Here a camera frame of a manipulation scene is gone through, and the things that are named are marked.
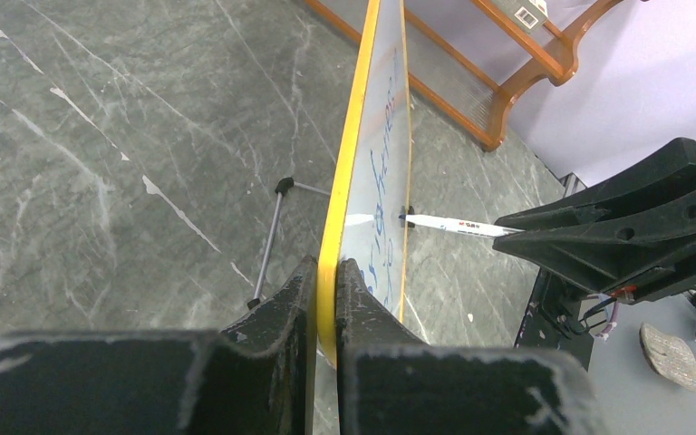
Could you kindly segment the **blue whiteboard marker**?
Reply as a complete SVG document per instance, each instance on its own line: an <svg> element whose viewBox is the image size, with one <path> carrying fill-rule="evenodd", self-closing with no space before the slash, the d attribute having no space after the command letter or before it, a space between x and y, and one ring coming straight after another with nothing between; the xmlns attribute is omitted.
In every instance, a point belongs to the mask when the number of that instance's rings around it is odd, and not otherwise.
<svg viewBox="0 0 696 435"><path fill-rule="evenodd" d="M435 228L450 233L491 239L522 232L522 229L502 227L489 223L480 223L451 217L436 217L422 214L402 214L399 215L399 219L409 225L414 225L415 227Z"/></svg>

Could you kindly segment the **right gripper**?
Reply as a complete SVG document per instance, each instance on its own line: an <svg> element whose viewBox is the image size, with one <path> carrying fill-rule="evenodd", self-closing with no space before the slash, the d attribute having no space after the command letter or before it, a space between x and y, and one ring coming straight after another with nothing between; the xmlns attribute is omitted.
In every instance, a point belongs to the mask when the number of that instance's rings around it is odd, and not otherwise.
<svg viewBox="0 0 696 435"><path fill-rule="evenodd" d="M500 217L495 250L630 304L696 287L696 140L675 138L596 185Z"/></svg>

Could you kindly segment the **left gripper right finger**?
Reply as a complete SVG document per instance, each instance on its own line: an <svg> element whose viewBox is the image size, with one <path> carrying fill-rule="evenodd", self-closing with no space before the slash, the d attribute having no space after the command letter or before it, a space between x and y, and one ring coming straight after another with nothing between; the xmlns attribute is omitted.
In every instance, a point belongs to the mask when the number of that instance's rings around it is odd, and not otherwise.
<svg viewBox="0 0 696 435"><path fill-rule="evenodd" d="M425 343L368 291L353 259L335 290L344 434L605 434L593 386L571 354Z"/></svg>

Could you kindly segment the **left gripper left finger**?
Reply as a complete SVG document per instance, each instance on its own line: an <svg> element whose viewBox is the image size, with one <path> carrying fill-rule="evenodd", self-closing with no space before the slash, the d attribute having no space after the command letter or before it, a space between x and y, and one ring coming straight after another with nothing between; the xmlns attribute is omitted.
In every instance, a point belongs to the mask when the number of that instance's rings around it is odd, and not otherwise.
<svg viewBox="0 0 696 435"><path fill-rule="evenodd" d="M309 434L316 261L222 330L0 339L0 434Z"/></svg>

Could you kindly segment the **yellow framed whiteboard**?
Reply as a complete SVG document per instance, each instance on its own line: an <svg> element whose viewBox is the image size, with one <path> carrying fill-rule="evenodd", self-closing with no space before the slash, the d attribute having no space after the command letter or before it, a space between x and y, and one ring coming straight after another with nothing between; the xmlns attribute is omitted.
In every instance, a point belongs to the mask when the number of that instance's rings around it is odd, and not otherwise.
<svg viewBox="0 0 696 435"><path fill-rule="evenodd" d="M352 432L351 330L362 342L404 333L411 107L404 4L317 1L360 43L317 261L317 332L337 371L339 427Z"/></svg>

